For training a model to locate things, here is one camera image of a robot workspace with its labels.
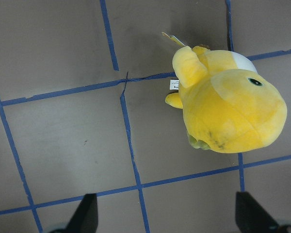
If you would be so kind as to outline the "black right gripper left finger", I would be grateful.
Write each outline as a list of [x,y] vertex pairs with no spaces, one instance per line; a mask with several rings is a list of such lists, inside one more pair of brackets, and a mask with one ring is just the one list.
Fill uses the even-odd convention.
[[97,195],[86,194],[74,215],[64,229],[64,233],[95,233],[98,227]]

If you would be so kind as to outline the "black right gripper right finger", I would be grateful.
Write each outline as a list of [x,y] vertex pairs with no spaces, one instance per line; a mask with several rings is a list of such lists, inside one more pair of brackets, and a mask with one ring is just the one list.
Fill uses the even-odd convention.
[[249,192],[237,192],[235,222],[242,233],[275,233],[279,224]]

